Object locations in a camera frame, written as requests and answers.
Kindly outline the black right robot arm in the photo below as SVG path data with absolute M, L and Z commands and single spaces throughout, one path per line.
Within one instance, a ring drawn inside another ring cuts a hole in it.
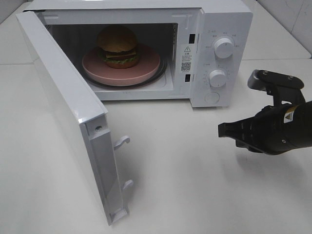
M 302 80 L 254 70 L 248 87 L 272 96 L 273 105 L 265 106 L 254 117 L 219 124 L 219 137 L 234 139 L 239 148 L 272 156 L 312 145 L 312 103 L 304 99 Z

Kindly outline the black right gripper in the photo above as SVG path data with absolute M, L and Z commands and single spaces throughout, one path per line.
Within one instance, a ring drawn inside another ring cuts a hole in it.
M 279 155 L 306 147 L 306 101 L 302 80 L 295 76 L 254 70 L 247 86 L 273 96 L 254 117 L 217 126 L 218 137 L 235 140 L 239 148 L 255 153 Z

